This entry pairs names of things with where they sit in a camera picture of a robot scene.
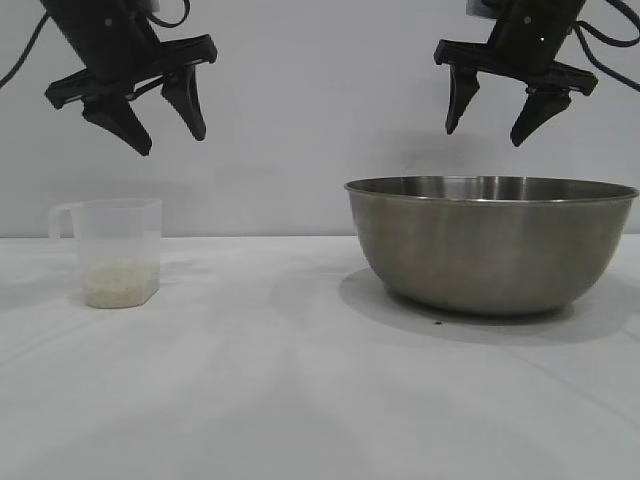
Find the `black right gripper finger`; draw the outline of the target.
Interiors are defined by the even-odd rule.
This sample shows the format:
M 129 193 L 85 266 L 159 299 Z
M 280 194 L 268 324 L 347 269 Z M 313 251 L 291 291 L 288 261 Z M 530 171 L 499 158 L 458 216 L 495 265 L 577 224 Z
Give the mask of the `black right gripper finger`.
M 450 74 L 450 96 L 445 129 L 448 135 L 454 133 L 466 108 L 479 91 L 478 71 L 452 64 Z
M 568 89 L 528 88 L 526 92 L 526 102 L 510 133 L 515 147 L 521 146 L 539 127 L 571 104 Z

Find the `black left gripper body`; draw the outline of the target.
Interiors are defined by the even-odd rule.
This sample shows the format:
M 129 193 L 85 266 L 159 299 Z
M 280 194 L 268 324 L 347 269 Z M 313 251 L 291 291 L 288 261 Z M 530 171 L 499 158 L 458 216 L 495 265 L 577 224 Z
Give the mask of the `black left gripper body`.
M 138 1 L 44 1 L 46 12 L 85 68 L 53 82 L 45 91 L 61 108 L 84 98 L 140 95 L 135 87 L 156 85 L 185 67 L 217 60 L 208 35 L 162 42 L 155 23 Z

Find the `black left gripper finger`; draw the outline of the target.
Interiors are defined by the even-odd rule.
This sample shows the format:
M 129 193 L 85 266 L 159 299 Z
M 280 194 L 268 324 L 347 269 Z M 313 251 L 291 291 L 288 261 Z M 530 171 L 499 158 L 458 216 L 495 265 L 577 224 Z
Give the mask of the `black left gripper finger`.
M 125 96 L 110 94 L 84 99 L 83 104 L 86 121 L 115 135 L 140 155 L 149 155 L 152 140 Z
M 164 77 L 161 89 L 163 98 L 179 114 L 193 138 L 206 138 L 206 124 L 202 115 L 196 80 L 196 67 L 187 65 Z

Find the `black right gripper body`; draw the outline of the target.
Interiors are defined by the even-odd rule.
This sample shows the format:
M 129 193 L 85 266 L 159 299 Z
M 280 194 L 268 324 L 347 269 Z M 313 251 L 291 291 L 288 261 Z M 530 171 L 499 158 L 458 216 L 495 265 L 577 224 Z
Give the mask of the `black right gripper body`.
M 469 1 L 468 13 L 495 21 L 488 40 L 442 39 L 434 60 L 469 73 L 516 79 L 530 88 L 589 96 L 598 83 L 595 75 L 556 60 L 583 6 L 582 1 Z

